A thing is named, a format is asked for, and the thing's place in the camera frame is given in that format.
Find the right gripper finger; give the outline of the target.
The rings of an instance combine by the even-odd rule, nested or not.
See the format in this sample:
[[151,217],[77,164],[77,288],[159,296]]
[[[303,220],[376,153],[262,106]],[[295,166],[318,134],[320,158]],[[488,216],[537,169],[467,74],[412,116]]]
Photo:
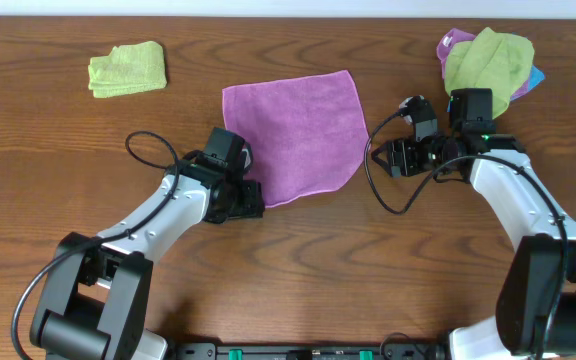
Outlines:
[[390,161],[391,160],[391,142],[386,141],[378,148],[371,152],[373,161]]
[[391,178],[398,178],[401,176],[400,168],[392,161],[376,158],[373,162],[381,167]]

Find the purple microfibre cloth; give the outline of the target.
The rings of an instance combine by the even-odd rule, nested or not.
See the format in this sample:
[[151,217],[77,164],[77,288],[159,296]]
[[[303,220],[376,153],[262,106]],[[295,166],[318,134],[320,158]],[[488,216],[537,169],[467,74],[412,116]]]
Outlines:
[[368,131],[347,70],[230,86],[222,110],[252,148],[249,176],[269,208],[337,191],[363,163]]

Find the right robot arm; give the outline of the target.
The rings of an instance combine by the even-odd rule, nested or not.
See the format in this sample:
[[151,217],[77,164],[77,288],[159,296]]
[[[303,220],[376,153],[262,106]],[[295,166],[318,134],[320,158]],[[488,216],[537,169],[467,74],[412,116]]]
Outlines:
[[395,112],[409,137],[367,146],[364,162],[392,178],[472,186],[492,208],[513,249],[495,313],[451,331],[427,359],[553,359],[576,356],[576,221],[536,175],[524,147],[499,134],[489,88],[451,92],[449,133],[430,102],[407,98]]

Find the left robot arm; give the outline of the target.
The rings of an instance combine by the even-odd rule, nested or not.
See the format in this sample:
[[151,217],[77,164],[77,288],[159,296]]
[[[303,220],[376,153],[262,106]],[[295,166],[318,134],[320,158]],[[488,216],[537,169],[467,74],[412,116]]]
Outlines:
[[94,237],[68,234],[33,279],[43,287],[29,339],[49,359],[168,359],[145,327],[154,265],[192,226],[259,218],[260,183],[247,179],[250,145],[225,129],[163,166],[157,190]]

